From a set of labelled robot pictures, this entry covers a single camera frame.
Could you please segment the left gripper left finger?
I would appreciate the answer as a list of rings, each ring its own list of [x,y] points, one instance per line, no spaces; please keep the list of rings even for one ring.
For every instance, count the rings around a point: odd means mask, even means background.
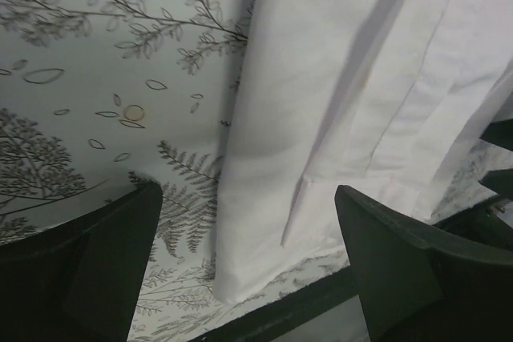
[[[3,341],[125,341],[162,207],[148,182],[1,247]]]

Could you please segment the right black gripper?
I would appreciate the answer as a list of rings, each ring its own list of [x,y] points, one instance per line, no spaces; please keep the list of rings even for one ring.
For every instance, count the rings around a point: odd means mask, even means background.
[[[491,123],[481,135],[491,145],[492,161],[480,184],[500,199],[512,202],[512,119]]]

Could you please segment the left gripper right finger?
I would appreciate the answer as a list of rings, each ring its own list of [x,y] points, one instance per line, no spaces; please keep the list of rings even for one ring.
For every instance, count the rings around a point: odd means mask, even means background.
[[[338,222],[372,341],[510,341],[512,247],[398,213],[350,186]]]

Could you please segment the white long sleeve shirt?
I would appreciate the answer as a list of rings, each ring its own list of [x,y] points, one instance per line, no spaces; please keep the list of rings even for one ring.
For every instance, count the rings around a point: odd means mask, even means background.
[[[512,112],[512,0],[256,0],[218,187],[213,294],[342,248],[349,185],[431,221]]]

